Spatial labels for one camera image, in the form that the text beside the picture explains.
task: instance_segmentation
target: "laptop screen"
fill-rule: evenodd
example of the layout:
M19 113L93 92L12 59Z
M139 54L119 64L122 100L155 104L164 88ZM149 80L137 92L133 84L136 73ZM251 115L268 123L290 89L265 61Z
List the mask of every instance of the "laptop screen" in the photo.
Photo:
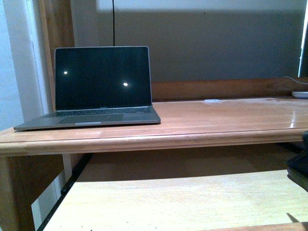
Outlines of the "laptop screen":
M56 110L149 106L147 47L58 48Z

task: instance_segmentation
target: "wooden shelf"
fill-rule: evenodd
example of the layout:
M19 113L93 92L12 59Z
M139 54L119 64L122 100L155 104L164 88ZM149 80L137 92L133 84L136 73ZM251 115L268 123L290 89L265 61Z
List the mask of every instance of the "wooden shelf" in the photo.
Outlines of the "wooden shelf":
M75 154L301 141L308 101L154 103L159 125L0 132L0 155Z
M292 156L275 144L97 154L45 231L305 230L281 225L308 220Z

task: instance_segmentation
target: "laptop keyboard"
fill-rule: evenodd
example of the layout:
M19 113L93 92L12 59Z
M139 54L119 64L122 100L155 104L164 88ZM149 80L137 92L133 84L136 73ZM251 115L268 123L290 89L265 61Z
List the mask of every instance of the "laptop keyboard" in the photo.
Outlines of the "laptop keyboard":
M123 114L123 113L147 113L150 112L148 107L133 107L133 108L110 108L96 110L78 110L52 113L46 117L56 116L83 116L83 115L99 115L99 114Z

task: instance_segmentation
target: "white cable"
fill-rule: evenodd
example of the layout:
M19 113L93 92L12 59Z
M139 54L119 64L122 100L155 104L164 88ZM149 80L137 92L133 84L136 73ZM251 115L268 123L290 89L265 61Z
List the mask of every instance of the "white cable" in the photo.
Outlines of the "white cable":
M304 82L298 81L298 80L293 79L292 77L289 77L289 76L284 76L283 78L289 78L289 79L293 80L293 81L296 82L296 83L301 83L301 84L308 85L308 83L304 83Z

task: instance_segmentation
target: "wooden panel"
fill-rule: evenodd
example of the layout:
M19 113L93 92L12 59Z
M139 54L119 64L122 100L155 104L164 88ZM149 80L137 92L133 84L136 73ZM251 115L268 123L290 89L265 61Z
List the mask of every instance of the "wooden panel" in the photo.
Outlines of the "wooden panel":
M54 50L58 47L74 47L73 22L70 0L39 0L42 31L48 67L51 99L54 97Z
M308 90L308 85L289 78L152 83L154 101L291 96L294 90Z
M35 230L32 203L63 169L62 156L0 158L0 227Z
M207 230L292 223L290 216L307 221L307 192L279 170L292 156L276 145L97 154L45 230Z
M302 141L308 101L237 99L155 103L161 124L1 132L6 155L92 153Z

